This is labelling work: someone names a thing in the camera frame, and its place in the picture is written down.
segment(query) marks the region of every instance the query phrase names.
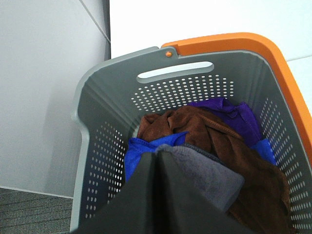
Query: brown towel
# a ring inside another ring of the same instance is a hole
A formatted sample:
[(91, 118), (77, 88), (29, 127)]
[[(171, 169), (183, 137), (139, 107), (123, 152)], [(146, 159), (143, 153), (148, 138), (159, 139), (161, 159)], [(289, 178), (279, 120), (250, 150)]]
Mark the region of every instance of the brown towel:
[(285, 175), (248, 148), (243, 138), (221, 119), (205, 110), (183, 106), (163, 115), (142, 118), (138, 138), (152, 141), (188, 131), (185, 142), (217, 155), (231, 170), (245, 177), (232, 217), (264, 234), (291, 234), (289, 187)]

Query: gray wall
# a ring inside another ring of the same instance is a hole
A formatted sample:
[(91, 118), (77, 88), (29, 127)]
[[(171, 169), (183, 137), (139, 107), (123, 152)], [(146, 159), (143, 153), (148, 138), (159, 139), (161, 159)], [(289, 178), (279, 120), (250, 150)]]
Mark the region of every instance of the gray wall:
[(81, 136), (70, 107), (79, 79), (110, 57), (103, 9), (0, 1), (0, 186), (73, 196)]

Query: gray carpet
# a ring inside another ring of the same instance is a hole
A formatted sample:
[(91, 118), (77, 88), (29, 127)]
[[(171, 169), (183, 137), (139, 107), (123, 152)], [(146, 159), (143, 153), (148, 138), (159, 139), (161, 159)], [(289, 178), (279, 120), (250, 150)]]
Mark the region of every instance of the gray carpet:
[(72, 202), (0, 188), (0, 234), (69, 233)]

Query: orange rivet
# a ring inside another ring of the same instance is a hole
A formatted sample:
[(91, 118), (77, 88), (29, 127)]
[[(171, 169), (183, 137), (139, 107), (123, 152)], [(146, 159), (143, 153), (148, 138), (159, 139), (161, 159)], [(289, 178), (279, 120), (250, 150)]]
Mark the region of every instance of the orange rivet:
[(172, 56), (172, 52), (167, 51), (167, 52), (166, 52), (166, 56), (167, 56), (167, 57), (171, 57), (171, 56)]

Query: laundry basket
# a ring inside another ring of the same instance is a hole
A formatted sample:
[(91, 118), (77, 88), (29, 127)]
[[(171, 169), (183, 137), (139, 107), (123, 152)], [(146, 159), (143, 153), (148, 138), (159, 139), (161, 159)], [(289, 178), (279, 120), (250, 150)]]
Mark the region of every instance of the laundry basket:
[(127, 141), (143, 115), (216, 97), (250, 106), (290, 185), (293, 225), (312, 233), (312, 119), (279, 49), (249, 33), (148, 48), (84, 75), (73, 105), (82, 146), (71, 230), (122, 189)]

